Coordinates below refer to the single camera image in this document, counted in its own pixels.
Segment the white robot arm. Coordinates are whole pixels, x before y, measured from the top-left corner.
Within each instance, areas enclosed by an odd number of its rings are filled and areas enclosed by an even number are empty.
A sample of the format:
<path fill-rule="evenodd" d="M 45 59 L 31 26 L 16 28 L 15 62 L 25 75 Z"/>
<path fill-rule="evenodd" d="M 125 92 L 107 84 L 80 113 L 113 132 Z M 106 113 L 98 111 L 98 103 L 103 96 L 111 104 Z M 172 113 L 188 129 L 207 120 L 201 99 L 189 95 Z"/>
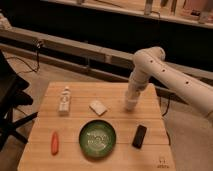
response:
<path fill-rule="evenodd" d="M 165 56 L 165 51 L 158 46 L 135 52 L 132 57 L 134 69 L 125 93 L 125 108 L 129 111 L 135 108 L 140 93 L 154 77 L 213 123 L 213 87 L 173 69 L 164 62 Z"/>

